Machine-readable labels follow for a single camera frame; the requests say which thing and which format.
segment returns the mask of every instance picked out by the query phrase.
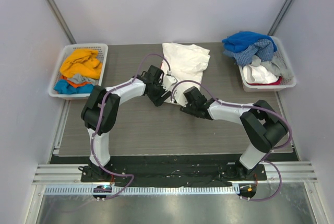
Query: blue towel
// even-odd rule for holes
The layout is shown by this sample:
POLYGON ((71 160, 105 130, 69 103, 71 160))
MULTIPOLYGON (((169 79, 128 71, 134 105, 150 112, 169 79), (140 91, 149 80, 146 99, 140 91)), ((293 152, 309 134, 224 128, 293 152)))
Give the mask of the blue towel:
POLYGON ((261 61, 272 61, 273 52, 274 48, 271 41, 262 39, 250 45, 244 51, 235 53, 229 50, 225 50, 223 54, 235 58, 237 65, 244 67, 245 65, 248 65, 252 62, 252 57, 254 54, 257 55, 261 61))
POLYGON ((72 95, 74 93, 91 93, 94 86, 92 84, 87 84, 82 87, 74 88, 66 80, 60 79, 54 90, 56 90, 61 95, 72 95))
POLYGON ((222 42, 226 50, 238 53, 246 50, 250 45, 262 39, 270 40, 273 44, 273 51, 277 51, 277 47, 270 36, 256 32, 238 32, 222 40, 222 42))

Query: white plastic basket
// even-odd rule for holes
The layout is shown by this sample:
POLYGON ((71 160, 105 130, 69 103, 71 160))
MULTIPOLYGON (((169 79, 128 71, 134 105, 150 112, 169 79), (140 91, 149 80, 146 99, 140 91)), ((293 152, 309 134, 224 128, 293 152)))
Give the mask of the white plastic basket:
POLYGON ((294 87, 296 85, 296 78, 294 76, 294 72, 291 68, 289 58, 287 56, 287 53, 284 50, 284 47, 281 41, 278 38, 273 37, 273 36, 271 36, 271 38, 273 39, 273 41, 275 42, 277 46, 277 51, 274 52, 274 55, 277 56, 281 60, 281 62, 285 65, 285 67, 291 71, 291 73, 293 74, 293 77, 291 79, 282 78, 281 83, 276 86, 252 86, 246 82, 245 76, 243 73, 243 68, 239 66, 239 70, 240 70, 240 74, 242 78, 242 86, 244 87, 244 90, 246 92, 277 92, 284 88, 294 87))
POLYGON ((81 48, 89 48, 99 50, 99 54, 97 59, 103 64, 101 70, 101 76, 99 79, 99 85, 102 84, 103 73, 105 69, 105 62, 106 62, 106 55, 108 53, 108 46, 106 44, 98 44, 98 43, 91 43, 91 44, 74 44, 74 45, 67 45, 64 47, 62 52, 59 55, 58 61, 56 63, 55 69, 52 74, 51 82, 49 85, 49 95, 52 97, 59 97, 65 100, 74 100, 74 99, 84 99, 89 97, 90 93, 76 93, 74 95, 60 95, 57 91, 54 90, 55 85, 59 81, 61 73, 59 72, 60 67, 64 60, 71 54, 75 49, 81 48))

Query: metal pole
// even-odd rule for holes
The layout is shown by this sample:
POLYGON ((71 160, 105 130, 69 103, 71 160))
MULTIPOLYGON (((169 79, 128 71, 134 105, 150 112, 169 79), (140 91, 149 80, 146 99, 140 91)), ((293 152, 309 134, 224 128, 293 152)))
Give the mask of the metal pole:
POLYGON ((277 31, 279 25, 281 24, 283 18, 285 17, 285 15, 287 14, 289 8, 291 7, 292 3, 294 0, 285 0, 280 12, 278 13, 274 23, 272 24, 268 35, 273 36, 275 34, 275 32, 277 31))
POLYGON ((54 0, 46 0, 46 1, 49 4, 50 9, 53 12, 54 16, 58 20, 60 26, 62 27, 62 30, 64 31, 64 33, 68 37, 68 40, 71 42, 71 44, 76 44, 76 41, 75 41, 70 29, 68 28, 61 12, 59 11, 55 1, 54 0))

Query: red cloth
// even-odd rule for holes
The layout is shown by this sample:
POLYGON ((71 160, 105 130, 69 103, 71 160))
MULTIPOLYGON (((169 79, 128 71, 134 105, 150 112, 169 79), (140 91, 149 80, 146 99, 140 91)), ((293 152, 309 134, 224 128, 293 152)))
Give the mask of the red cloth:
POLYGON ((257 83, 253 83, 253 84, 247 83, 247 84, 251 86, 278 86, 279 84, 281 84, 281 80, 282 80, 282 76, 280 76, 276 82, 270 83, 270 84, 257 84, 257 83))

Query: wall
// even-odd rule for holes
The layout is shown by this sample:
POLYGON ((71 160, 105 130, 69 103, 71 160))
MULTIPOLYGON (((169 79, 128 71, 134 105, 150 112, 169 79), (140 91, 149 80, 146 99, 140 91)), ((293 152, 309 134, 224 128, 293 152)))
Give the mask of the wall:
POLYGON ((284 0, 55 0, 79 43, 220 42, 267 33, 284 0))
POLYGON ((68 44, 44 0, 0 0, 0 223, 23 223, 38 163, 46 163, 61 100, 47 94, 68 44))
POLYGON ((276 34, 290 57, 298 83, 280 93, 296 136, 299 155, 310 160, 334 206, 334 3, 295 0, 276 34))

